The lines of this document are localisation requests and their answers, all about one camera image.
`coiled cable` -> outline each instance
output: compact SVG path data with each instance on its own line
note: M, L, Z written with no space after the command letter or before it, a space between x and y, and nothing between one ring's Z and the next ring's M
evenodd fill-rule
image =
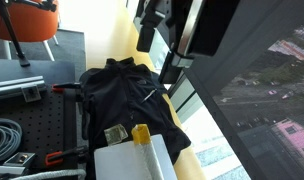
M0 162L8 159L21 144L21 126L9 119L0 118Z
M41 179L54 179L65 176L79 176L79 179L83 179L86 176L86 172L83 169L70 169L61 171L49 171L39 174L32 174L28 176L17 177L12 180L41 180Z

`orange chair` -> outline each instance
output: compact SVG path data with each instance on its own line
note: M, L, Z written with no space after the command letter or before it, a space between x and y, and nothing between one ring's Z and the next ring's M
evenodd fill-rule
M17 40L19 42L43 42L52 61L54 61L54 58L47 40L54 38L56 44L58 44L55 38L58 27L58 0L54 0L53 3L57 5L57 10L55 12L44 11L20 3L12 3L12 5L8 7L10 20ZM4 40L6 56L8 59L11 59L9 48L11 37L1 17L0 39Z

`zipper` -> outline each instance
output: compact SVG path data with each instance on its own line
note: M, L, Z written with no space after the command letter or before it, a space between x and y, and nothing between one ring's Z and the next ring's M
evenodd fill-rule
M148 94L142 101L141 104L144 103L145 101L147 101L156 91L157 89L153 89L150 94Z
M119 70L119 71L120 71L120 76L121 76L122 83L123 83L123 89L125 91L127 106L128 106L129 111L130 111L130 121L132 123L132 128L134 128L134 126L135 126L135 123L134 123L134 110L132 109L132 107L131 107L131 105L129 103L130 87L129 87L129 84L126 82L126 79L124 78L125 74L122 72L122 70Z

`tag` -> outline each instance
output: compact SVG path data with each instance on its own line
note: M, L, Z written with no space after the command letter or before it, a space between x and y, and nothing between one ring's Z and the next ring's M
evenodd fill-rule
M128 133L121 124L115 125L109 129L104 130L104 134L108 146L118 144L122 142L123 139L128 137Z
M141 79L141 80L137 81L137 83L143 85L143 84L146 84L146 81L144 79Z

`black fabric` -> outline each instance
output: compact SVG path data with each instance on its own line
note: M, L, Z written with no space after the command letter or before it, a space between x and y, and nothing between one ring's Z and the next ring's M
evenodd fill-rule
M80 82L84 91L83 107L90 114L89 149L107 146L104 130L122 124L132 140L131 129L147 124L151 135L162 134L174 164L180 151L191 142L172 119L169 105L162 97L166 93L158 75L145 65L135 65L133 58L122 61L108 59L104 69L90 69ZM151 91L156 90L146 101ZM94 159L87 164L87 179L95 179Z

